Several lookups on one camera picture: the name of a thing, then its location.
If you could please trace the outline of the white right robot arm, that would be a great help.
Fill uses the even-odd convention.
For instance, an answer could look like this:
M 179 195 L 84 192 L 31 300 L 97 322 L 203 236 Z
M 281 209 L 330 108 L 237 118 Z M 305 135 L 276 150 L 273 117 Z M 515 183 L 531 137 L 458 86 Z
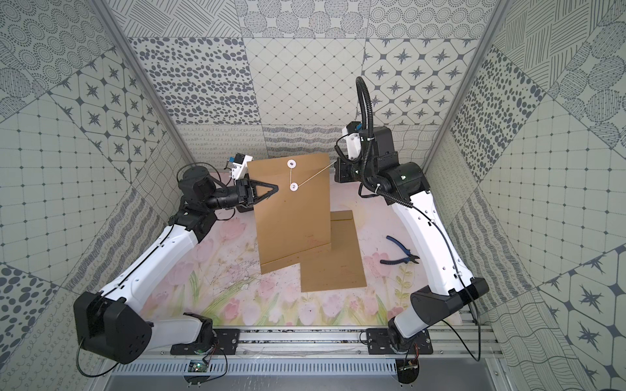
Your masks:
M 387 127 L 368 131 L 351 122 L 339 138 L 336 182 L 357 182 L 363 198 L 382 198 L 409 232 L 427 285 L 410 296 L 410 304 L 388 323 L 391 340 L 401 346 L 428 327 L 476 302 L 489 291 L 485 279 L 474 275 L 461 260 L 446 233 L 422 168 L 402 164 Z

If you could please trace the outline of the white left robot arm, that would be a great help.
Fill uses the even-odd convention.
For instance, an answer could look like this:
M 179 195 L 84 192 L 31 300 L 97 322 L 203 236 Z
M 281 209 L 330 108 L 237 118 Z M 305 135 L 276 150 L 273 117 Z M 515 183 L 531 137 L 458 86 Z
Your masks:
M 149 321 L 140 312 L 156 286 L 207 236 L 219 210 L 252 210 L 279 191 L 275 184 L 244 176 L 227 186 L 205 166 L 191 166 L 178 181 L 179 210 L 167 227 L 119 277 L 73 304 L 79 350 L 118 364 L 146 350 L 170 347 L 174 354 L 211 354 L 217 345 L 213 321 L 186 313 L 179 319 Z

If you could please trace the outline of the brown kraft file bag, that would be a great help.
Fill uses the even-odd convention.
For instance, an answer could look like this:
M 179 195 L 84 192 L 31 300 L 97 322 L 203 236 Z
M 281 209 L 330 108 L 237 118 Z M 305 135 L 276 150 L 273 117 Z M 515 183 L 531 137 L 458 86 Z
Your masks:
M 331 248 L 327 153 L 252 161 L 249 177 L 273 183 L 277 194 L 254 206 L 263 274 L 301 263 Z
M 301 262 L 300 270 L 303 293 L 367 286 L 352 211 L 331 213 L 331 248 Z

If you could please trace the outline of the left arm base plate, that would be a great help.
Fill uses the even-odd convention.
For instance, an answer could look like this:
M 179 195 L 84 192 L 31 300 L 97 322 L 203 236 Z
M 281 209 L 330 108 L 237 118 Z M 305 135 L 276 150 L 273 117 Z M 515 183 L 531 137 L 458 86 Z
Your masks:
M 170 354 L 204 356 L 216 348 L 218 354 L 234 355 L 239 345 L 240 335 L 241 330 L 238 328 L 205 329 L 194 342 L 172 345 Z

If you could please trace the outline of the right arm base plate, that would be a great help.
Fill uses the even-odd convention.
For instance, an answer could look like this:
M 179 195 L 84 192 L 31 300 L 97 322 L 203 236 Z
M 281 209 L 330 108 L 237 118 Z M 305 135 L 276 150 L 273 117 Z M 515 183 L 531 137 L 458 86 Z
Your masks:
M 409 353 L 414 355 L 432 355 L 434 349 L 427 330 L 418 332 L 415 336 L 405 338 L 399 332 L 389 328 L 367 328 L 364 343 L 370 355 L 400 355 Z

